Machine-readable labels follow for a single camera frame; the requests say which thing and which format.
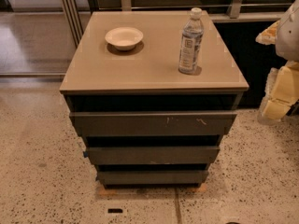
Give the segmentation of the cream hooked gripper finger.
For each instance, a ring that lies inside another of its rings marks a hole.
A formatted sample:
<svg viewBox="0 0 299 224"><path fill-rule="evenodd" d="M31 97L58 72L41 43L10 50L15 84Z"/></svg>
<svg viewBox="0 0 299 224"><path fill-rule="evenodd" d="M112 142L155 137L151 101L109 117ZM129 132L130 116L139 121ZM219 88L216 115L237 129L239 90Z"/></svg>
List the cream hooked gripper finger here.
<svg viewBox="0 0 299 224"><path fill-rule="evenodd" d="M275 45L278 25L279 21L272 23L256 36L255 41L262 45Z"/></svg>

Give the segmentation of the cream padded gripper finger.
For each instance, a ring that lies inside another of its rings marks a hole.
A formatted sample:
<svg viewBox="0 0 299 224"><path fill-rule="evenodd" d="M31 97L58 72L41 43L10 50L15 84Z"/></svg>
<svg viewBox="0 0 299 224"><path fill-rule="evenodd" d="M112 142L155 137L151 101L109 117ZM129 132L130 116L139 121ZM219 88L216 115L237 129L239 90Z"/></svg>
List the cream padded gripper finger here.
<svg viewBox="0 0 299 224"><path fill-rule="evenodd" d="M299 100L299 63L289 61L271 68L261 102L262 121L281 121Z"/></svg>

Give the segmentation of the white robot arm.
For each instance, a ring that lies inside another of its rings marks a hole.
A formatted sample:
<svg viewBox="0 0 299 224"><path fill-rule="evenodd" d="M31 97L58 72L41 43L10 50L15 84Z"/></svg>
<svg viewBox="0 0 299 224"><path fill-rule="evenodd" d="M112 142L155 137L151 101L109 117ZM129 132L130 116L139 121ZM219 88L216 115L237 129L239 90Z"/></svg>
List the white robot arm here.
<svg viewBox="0 0 299 224"><path fill-rule="evenodd" d="M299 0L291 4L279 21L259 33L256 41L274 45L276 55L287 61L279 69L270 69L259 107L258 121L273 125L299 100Z"/></svg>

